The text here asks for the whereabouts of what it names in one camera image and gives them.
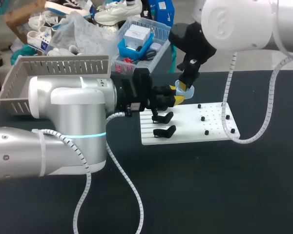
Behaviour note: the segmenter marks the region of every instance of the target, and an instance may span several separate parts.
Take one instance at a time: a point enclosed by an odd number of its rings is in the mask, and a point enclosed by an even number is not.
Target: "cable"
[[[41,130],[44,134],[48,134],[48,135],[53,135],[56,138],[58,138],[59,140],[63,141],[66,145],[68,145],[70,148],[72,148],[72,150],[76,153],[76,155],[80,158],[80,160],[82,161],[84,168],[86,169],[86,175],[87,175],[87,182],[86,182],[86,186],[84,188],[84,192],[82,194],[82,196],[80,197],[78,204],[76,206],[75,212],[74,212],[74,219],[73,219],[73,230],[74,230],[74,234],[78,234],[78,227],[77,227],[77,223],[78,223],[78,214],[80,211],[80,208],[82,207],[82,204],[89,192],[90,189],[90,185],[91,185],[91,172],[89,169],[89,165],[87,163],[87,160],[85,159],[85,157],[83,156],[82,152],[77,148],[77,146],[72,142],[72,139],[67,138],[66,136],[62,135],[61,133],[58,133],[56,131],[50,130],[50,129],[42,129]]]
[[[274,69],[274,71],[272,72],[272,76],[270,78],[270,83],[269,83],[269,95],[268,95],[268,104],[267,104],[267,111],[266,111],[266,117],[264,120],[264,123],[262,125],[262,127],[260,128],[260,130],[258,131],[257,134],[255,134],[253,137],[249,138],[249,139],[245,139],[245,140],[239,140],[237,138],[234,138],[232,136],[232,134],[230,133],[230,131],[228,130],[227,124],[226,124],[226,106],[227,106],[227,99],[228,99],[228,93],[229,93],[229,89],[230,89],[230,84],[231,84],[231,79],[232,79],[232,74],[234,72],[234,68],[235,68],[235,63],[236,63],[236,59],[237,59],[237,53],[235,53],[233,55],[232,58],[232,63],[231,63],[231,67],[230,67],[230,71],[229,71],[229,75],[228,75],[228,79],[227,79],[227,83],[226,83],[226,88],[225,88],[225,94],[224,94],[224,99],[223,99],[223,105],[222,105],[222,112],[221,112],[221,120],[222,120],[222,125],[223,128],[225,130],[225,133],[227,134],[227,136],[233,140],[236,143],[239,144],[249,144],[252,143],[256,140],[258,140],[266,131],[271,116],[272,116],[272,109],[273,109],[273,99],[274,99],[274,87],[275,87],[275,81],[276,78],[280,72],[280,70],[287,65],[289,62],[293,61],[293,58],[286,58],[284,60],[282,60]]]
[[[125,116],[124,112],[112,114],[111,116],[109,116],[106,119],[106,124],[108,122],[110,122],[112,119],[116,118],[116,117],[124,117],[124,116]],[[133,190],[133,192],[135,193],[135,196],[137,198],[139,208],[140,208],[140,221],[139,221],[139,226],[138,226],[138,229],[136,231],[136,234],[140,234],[142,226],[143,226],[143,220],[144,220],[144,211],[143,211],[143,205],[142,205],[141,198],[140,198],[139,193],[136,190],[135,186],[133,185],[133,183],[131,182],[131,180],[129,179],[129,177],[127,176],[127,174],[125,173],[125,171],[122,169],[122,167],[120,166],[119,162],[115,158],[114,154],[112,153],[107,141],[106,141],[106,148],[107,148],[108,154],[111,156],[111,158],[114,161],[116,167],[122,173],[123,177],[126,179],[126,181],[130,185],[131,189]]]

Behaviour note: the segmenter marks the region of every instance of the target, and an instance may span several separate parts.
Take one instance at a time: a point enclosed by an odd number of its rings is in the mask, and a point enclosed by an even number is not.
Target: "white board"
[[[192,104],[179,105],[168,108],[166,111],[159,111],[161,116],[173,111],[174,117],[169,124],[153,123],[152,111],[145,110],[140,113],[142,144],[159,145],[229,140],[221,124],[221,110],[221,102],[217,102],[203,103],[201,109],[198,108],[198,104]],[[229,105],[227,105],[226,115],[230,115],[230,119],[227,120],[228,129],[234,128],[235,133],[233,135],[240,138]],[[154,129],[168,129],[172,125],[175,125],[177,130],[170,139],[154,137]],[[209,130],[208,136],[205,135],[205,130]]]

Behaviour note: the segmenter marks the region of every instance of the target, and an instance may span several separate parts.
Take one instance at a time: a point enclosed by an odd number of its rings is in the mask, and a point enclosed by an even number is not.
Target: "black table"
[[[229,104],[241,138],[253,136],[266,113],[271,72],[234,73]],[[173,84],[177,74],[154,76]],[[185,103],[220,102],[227,73],[205,73]],[[52,128],[49,121],[12,117],[0,126]],[[107,127],[112,151],[136,185],[145,208],[143,234],[293,234],[293,72],[276,83],[271,123],[255,143],[231,141],[143,146],[138,115]],[[81,234],[134,234],[136,198],[109,158],[93,174]],[[72,233],[85,176],[0,181],[0,234]]]

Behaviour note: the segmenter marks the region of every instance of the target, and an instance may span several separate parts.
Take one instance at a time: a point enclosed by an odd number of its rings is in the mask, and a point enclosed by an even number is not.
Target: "white box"
[[[127,30],[124,35],[125,46],[137,50],[139,46],[143,46],[147,41],[147,35],[131,30]]]
[[[135,24],[132,24],[129,30],[146,34],[146,39],[148,39],[151,36],[151,29],[144,28]]]

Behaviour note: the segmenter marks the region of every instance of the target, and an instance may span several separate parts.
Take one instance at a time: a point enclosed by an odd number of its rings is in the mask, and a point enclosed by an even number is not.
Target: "shoe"
[[[68,50],[74,55],[82,55],[80,49],[78,49],[75,45],[69,46]]]
[[[44,11],[40,14],[40,16],[31,17],[28,24],[32,30],[38,31],[42,26],[53,27],[59,23],[63,23],[64,20],[65,17],[63,16],[55,16],[55,14],[51,11]]]
[[[51,36],[53,36],[56,32],[56,30],[54,30],[53,28],[51,27],[47,27],[47,26],[42,26],[38,29],[38,32],[39,33],[44,33],[44,32],[48,32],[50,33],[51,32]]]
[[[118,24],[115,24],[113,26],[106,26],[106,25],[96,24],[95,26],[100,27],[100,28],[107,29],[107,30],[111,31],[112,33],[117,33],[119,31]]]
[[[30,31],[27,34],[27,43],[30,47],[44,52],[52,38],[52,30],[49,27],[43,26],[38,32]]]
[[[91,16],[91,13],[82,9],[76,0],[48,0],[44,7],[60,15],[69,15],[71,12],[77,11],[83,17]]]
[[[147,0],[141,0],[142,2],[142,12],[141,12],[141,18],[146,18],[151,20],[152,19],[152,13],[151,13],[151,7]]]
[[[47,55],[49,56],[72,56],[74,55],[67,49],[58,49],[58,48],[53,48],[53,50],[50,50]]]
[[[130,16],[138,16],[142,12],[141,0],[136,0],[132,6],[127,6],[126,1],[112,2],[98,7],[99,12],[94,15],[94,20],[102,25],[113,26],[120,21],[127,20]]]

